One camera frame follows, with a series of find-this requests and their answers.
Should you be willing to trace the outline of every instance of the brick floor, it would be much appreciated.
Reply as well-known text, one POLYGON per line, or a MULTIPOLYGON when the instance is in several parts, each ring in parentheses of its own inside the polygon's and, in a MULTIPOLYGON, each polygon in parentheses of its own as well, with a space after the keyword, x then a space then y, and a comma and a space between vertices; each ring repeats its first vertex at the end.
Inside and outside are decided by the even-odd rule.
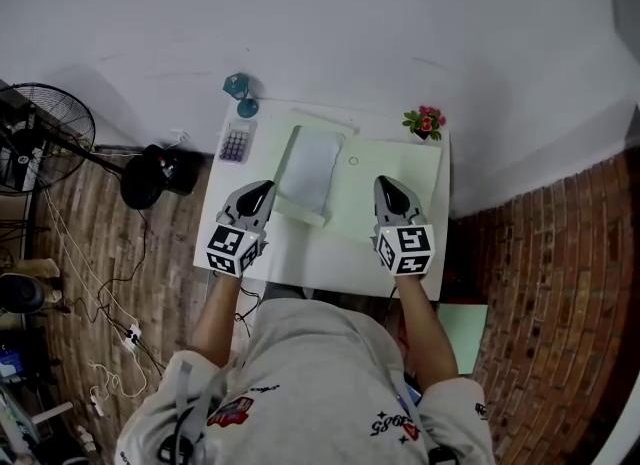
POLYGON ((590 463, 640 370, 640 148, 453 225, 489 304, 498 461, 590 463))

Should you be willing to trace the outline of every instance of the green paper on floor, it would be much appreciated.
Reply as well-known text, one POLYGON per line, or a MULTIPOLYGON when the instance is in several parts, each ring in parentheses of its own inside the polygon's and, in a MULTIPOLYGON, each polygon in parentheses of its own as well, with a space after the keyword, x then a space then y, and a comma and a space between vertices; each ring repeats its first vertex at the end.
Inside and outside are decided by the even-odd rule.
POLYGON ((460 374, 471 374, 480 351, 487 305, 438 305, 438 320, 451 341, 460 374))

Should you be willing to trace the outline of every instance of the small box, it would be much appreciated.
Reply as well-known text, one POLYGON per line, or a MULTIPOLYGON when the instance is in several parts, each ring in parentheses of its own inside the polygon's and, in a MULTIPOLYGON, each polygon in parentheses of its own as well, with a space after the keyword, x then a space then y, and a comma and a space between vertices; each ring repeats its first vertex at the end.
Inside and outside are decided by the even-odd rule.
POLYGON ((381 227, 376 251, 392 275, 424 275, 435 255, 433 226, 381 227))

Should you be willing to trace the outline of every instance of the power strip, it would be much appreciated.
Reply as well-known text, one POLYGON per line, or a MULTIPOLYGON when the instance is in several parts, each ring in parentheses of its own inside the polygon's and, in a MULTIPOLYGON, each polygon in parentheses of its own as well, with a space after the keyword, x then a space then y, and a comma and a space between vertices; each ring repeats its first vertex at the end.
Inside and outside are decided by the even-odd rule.
POLYGON ((90 399, 91 399, 91 405, 93 406, 93 408, 95 408, 95 410, 98 413, 98 415, 100 417, 104 417, 104 410, 102 409, 102 405, 100 404, 100 400, 94 395, 91 395, 90 399))
POLYGON ((131 325, 127 332, 127 338, 124 340, 124 347, 133 353, 136 349, 136 342, 140 340, 141 335, 142 330, 140 330, 136 325, 131 325))

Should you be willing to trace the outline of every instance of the strap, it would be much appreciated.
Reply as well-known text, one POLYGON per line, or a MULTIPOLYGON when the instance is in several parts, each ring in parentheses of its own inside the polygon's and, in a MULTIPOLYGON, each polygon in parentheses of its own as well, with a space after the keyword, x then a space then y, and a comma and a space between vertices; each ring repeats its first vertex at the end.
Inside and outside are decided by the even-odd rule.
POLYGON ((397 360, 395 359, 396 357, 394 353, 388 349, 388 340, 386 338, 380 338, 379 334, 376 334, 376 332, 369 331, 364 325, 359 324, 359 321, 357 320, 352 320, 349 317, 346 317, 346 320, 358 334, 358 337, 365 347, 369 350, 369 355, 375 362, 378 370, 385 374, 389 384, 394 388, 396 393, 404 402, 413 423, 422 433, 422 441, 424 442, 424 447, 428 454, 431 450, 437 448, 438 445, 424 429, 424 425, 420 419, 420 414, 418 414, 418 410, 413 404, 413 400, 407 391, 407 386, 404 382, 404 373, 402 370, 398 369, 402 364, 396 364, 397 360))
POLYGON ((195 405, 193 405, 193 410, 191 410, 191 413, 182 424, 182 436, 189 439, 192 443, 195 443, 198 440, 202 434, 203 428, 207 424, 211 398, 213 398, 216 387, 220 386, 221 378, 224 378, 229 369, 231 369, 229 365, 230 364, 227 364, 213 375, 209 384, 204 389, 195 405))
POLYGON ((189 401, 187 399, 189 395, 189 376, 193 366, 186 360, 180 364, 180 371, 178 372, 178 389, 176 392, 176 409, 178 411, 178 418, 182 417, 182 414, 187 410, 189 401))

